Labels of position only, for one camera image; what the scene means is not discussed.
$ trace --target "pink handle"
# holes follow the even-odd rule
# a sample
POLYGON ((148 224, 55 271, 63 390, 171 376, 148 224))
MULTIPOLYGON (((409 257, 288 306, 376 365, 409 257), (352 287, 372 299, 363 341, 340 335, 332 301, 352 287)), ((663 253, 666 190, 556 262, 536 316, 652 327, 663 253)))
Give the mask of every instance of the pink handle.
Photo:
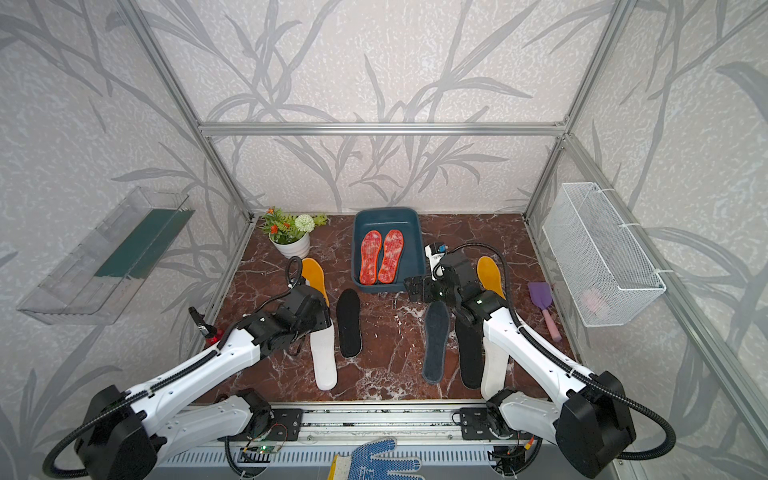
POLYGON ((555 342, 562 340, 563 336, 560 335, 558 328, 554 325, 554 320, 549 316, 549 310, 542 310, 541 312, 544 314, 544 321, 547 323, 547 328, 549 329, 549 334, 552 336, 552 339, 555 342))

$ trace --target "leaf pattern wallpaper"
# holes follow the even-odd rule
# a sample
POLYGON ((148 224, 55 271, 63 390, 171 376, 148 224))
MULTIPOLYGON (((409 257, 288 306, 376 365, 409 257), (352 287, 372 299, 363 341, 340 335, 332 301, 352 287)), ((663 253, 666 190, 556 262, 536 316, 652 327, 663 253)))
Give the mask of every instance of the leaf pattern wallpaper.
POLYGON ((196 352, 187 308, 209 306, 247 226, 114 12, 93 0, 0 5, 3 478, 41 478, 98 390, 196 352), (18 312, 137 185, 188 193, 195 213, 118 321, 48 326, 18 312))
MULTIPOLYGON (((613 0, 140 2, 205 121, 561 121, 613 0)), ((120 24, 115 19, 113 26, 120 24)), ((522 212, 550 137, 214 139, 254 211, 522 212)))
POLYGON ((767 42, 765 1, 636 10, 577 128, 766 395, 767 42))
MULTIPOLYGON (((768 392, 768 2, 654 4, 633 10, 576 136, 768 392)), ((768 478, 768 459, 663 297, 626 326, 583 327, 541 232, 565 181, 584 181, 567 155, 531 226, 571 340, 678 434, 670 455, 635 468, 648 478, 768 478)), ((658 442, 652 425, 639 427, 639 447, 658 442)))

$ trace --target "black motor housing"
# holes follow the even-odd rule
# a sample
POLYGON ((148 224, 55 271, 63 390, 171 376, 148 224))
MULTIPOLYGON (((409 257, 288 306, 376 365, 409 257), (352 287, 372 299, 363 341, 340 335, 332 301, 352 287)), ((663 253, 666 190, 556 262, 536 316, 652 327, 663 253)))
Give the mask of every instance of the black motor housing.
MULTIPOLYGON (((97 393, 85 420, 124 399, 114 385, 97 393)), ((75 441, 74 450, 93 480, 141 480, 157 463, 157 450, 165 437, 150 438, 141 425, 141 417, 126 407, 101 420, 75 441)))
MULTIPOLYGON (((594 380, 624 394, 624 386, 609 372, 594 380)), ((636 438, 629 407, 590 386, 569 393, 555 428, 560 451, 588 478, 596 477, 636 438)))

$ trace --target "purple plastic shovel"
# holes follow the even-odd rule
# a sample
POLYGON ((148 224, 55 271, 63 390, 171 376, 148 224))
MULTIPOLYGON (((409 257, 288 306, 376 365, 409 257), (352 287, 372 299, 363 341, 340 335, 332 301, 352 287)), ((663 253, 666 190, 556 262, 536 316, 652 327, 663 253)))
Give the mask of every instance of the purple plastic shovel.
POLYGON ((549 306, 552 304, 552 290, 549 288, 549 283, 546 282, 530 282, 528 284, 528 291, 531 292, 531 301, 534 305, 541 309, 544 314, 544 321, 547 323, 549 334, 555 342, 559 342, 563 339, 558 328, 554 325, 554 320, 549 316, 549 306))

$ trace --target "gray insole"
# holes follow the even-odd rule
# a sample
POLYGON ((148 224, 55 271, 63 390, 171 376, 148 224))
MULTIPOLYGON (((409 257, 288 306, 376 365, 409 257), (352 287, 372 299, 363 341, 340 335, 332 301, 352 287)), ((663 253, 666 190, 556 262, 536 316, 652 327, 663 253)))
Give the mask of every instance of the gray insole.
POLYGON ((422 376, 427 383, 436 384, 442 380, 445 369, 445 345, 451 329, 451 316, 443 302, 430 303, 424 315, 426 353, 422 376))

